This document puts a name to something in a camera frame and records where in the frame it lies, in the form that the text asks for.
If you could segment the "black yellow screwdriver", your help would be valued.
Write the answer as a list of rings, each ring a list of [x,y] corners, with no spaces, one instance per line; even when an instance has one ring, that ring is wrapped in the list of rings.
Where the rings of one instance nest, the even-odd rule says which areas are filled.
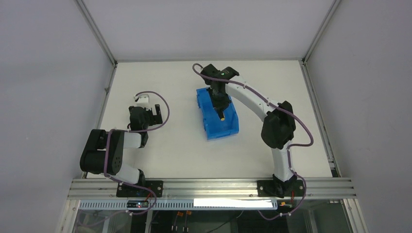
[[[224,112],[223,112],[222,109],[217,110],[217,114],[218,114],[218,117],[219,117],[220,121],[225,120]]]

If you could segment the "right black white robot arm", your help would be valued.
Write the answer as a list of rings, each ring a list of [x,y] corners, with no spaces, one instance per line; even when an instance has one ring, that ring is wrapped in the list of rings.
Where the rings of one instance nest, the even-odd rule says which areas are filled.
[[[292,144],[296,124],[291,114],[292,105],[284,101],[273,104],[253,87],[249,86],[240,74],[232,67],[218,70],[209,64],[201,67],[196,74],[208,85],[209,99],[220,120],[224,120],[224,111],[231,104],[232,98],[248,107],[262,121],[261,138],[271,148],[274,173],[273,182],[269,185],[269,193],[283,197],[297,180],[291,171],[288,147]]]

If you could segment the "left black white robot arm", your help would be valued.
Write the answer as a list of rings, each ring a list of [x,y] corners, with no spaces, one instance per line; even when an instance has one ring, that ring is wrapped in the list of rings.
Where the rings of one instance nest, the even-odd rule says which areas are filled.
[[[107,175],[120,183],[146,186],[144,172],[124,163],[123,152],[144,148],[149,139],[149,127],[163,124],[160,105],[154,108],[155,113],[152,108],[130,106],[130,132],[91,130],[79,162],[81,171]]]

